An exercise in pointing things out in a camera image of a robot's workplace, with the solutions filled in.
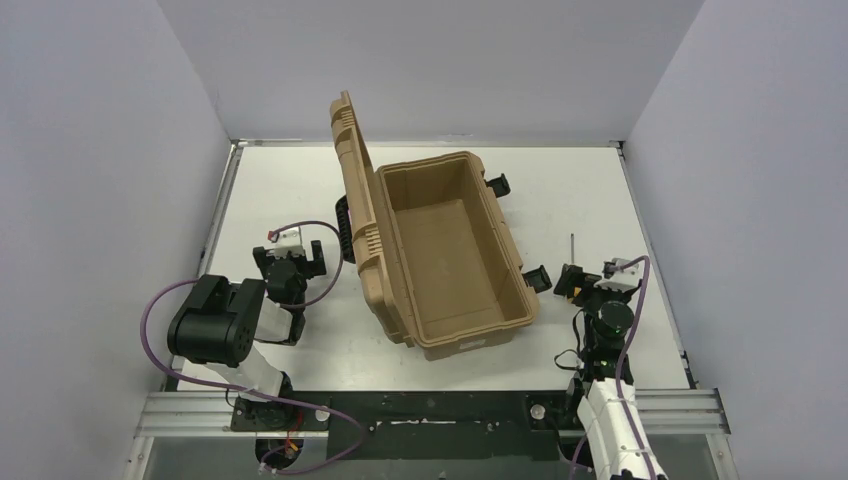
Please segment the yellow black handled screwdriver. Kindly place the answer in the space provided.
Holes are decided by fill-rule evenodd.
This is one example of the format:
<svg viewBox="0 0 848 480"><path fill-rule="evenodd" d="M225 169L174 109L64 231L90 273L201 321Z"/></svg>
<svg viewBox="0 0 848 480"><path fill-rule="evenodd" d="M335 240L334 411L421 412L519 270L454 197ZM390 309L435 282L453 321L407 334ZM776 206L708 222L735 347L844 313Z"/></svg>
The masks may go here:
<svg viewBox="0 0 848 480"><path fill-rule="evenodd" d="M570 234L570 261L571 265L574 266L575 261L575 234L572 232ZM572 290L572 297L577 295L577 287L575 286Z"/></svg>

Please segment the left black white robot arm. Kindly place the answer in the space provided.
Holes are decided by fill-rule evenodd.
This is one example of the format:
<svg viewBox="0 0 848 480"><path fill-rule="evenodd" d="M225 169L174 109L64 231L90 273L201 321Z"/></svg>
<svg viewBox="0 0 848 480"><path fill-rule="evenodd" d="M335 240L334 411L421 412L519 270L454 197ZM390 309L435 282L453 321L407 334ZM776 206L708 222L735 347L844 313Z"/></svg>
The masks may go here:
<svg viewBox="0 0 848 480"><path fill-rule="evenodd" d="M252 256L258 279L230 282L221 275L202 276L173 317L167 334L170 352L206 364L239 386L233 405L238 420L267 431L296 426L302 410L288 395L290 377L273 367L257 344L294 346L305 324L309 280L327 273L322 244L306 252L295 241L273 248L256 247Z"/></svg>

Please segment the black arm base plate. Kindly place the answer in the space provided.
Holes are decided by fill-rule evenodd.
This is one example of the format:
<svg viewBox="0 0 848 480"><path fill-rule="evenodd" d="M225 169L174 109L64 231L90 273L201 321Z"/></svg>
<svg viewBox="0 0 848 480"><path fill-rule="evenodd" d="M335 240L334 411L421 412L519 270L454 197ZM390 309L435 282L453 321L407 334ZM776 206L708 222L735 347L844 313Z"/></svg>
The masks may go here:
<svg viewBox="0 0 848 480"><path fill-rule="evenodd" d="M239 433L324 435L328 455L351 445L351 460L468 460L526 457L554 461L572 453L583 435L563 391L295 391L291 399L339 410L321 420L299 405L289 429L267 431L231 411Z"/></svg>

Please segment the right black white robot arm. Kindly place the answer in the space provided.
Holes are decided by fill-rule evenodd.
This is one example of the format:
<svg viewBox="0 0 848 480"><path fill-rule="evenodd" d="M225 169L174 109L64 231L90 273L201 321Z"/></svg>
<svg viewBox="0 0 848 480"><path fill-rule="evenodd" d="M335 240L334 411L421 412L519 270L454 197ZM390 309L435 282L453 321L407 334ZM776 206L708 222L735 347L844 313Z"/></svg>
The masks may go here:
<svg viewBox="0 0 848 480"><path fill-rule="evenodd" d="M640 324L651 261L613 258L592 274L565 264L554 294L578 308L574 376L563 401L565 419L584 430L572 453L589 449L598 479L665 479L640 418L629 350Z"/></svg>

